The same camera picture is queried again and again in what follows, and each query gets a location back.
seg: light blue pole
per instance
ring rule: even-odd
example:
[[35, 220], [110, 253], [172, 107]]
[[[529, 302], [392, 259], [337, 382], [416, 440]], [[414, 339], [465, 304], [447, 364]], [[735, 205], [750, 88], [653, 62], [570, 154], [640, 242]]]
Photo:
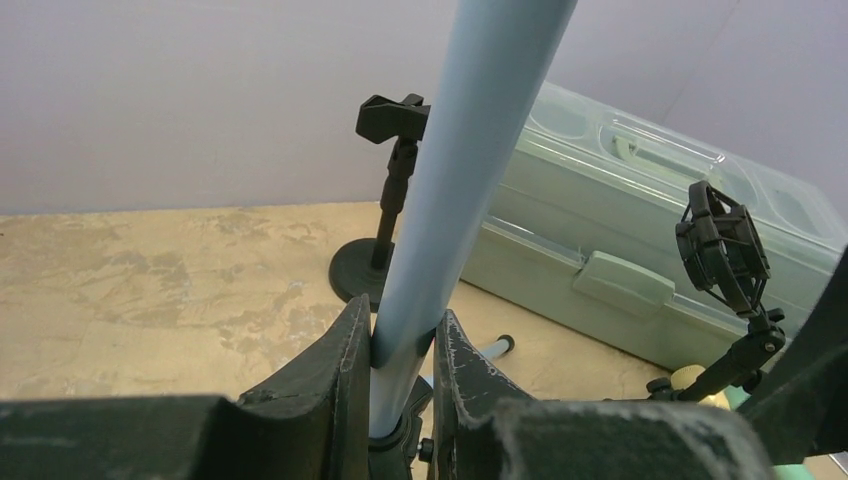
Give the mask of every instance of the light blue pole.
[[397, 426], [576, 0], [460, 0], [372, 340], [371, 438]]

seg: green object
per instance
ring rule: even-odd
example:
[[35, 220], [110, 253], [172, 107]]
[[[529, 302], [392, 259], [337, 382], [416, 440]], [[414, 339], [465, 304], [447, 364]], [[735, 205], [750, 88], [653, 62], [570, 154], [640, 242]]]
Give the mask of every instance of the green object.
[[821, 192], [550, 84], [462, 279], [669, 370], [709, 365], [746, 323], [680, 260], [674, 227], [702, 179], [752, 212], [771, 265], [763, 303], [791, 339], [848, 243]]

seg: floor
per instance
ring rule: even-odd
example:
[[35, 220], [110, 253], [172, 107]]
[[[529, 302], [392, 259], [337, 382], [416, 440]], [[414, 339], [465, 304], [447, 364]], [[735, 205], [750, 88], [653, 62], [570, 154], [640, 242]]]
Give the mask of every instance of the floor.
[[[378, 218], [371, 203], [0, 217], [0, 398], [235, 397], [335, 318], [329, 260]], [[470, 285], [450, 308], [481, 347], [512, 335], [496, 364], [540, 398], [644, 397], [664, 373]]]

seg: small metal rod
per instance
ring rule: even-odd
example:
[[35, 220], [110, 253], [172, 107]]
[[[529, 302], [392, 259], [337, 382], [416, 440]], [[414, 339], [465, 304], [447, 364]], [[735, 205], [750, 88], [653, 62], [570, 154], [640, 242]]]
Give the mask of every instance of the small metal rod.
[[[498, 357], [506, 355], [515, 348], [515, 340], [509, 335], [501, 335], [498, 341], [480, 350], [480, 354], [489, 360], [494, 360]], [[431, 387], [433, 386], [433, 376], [424, 377], [424, 381]]]

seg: round stand base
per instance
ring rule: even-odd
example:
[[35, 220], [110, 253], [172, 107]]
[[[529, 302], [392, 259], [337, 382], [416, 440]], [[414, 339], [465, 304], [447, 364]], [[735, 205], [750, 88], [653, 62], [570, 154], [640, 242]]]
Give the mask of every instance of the round stand base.
[[333, 255], [330, 262], [330, 286], [342, 300], [347, 302], [363, 293], [368, 294], [371, 312], [380, 307], [383, 287], [392, 260], [394, 244], [389, 249], [386, 268], [377, 270], [371, 267], [371, 254], [374, 252], [375, 238], [360, 238], [345, 244]]

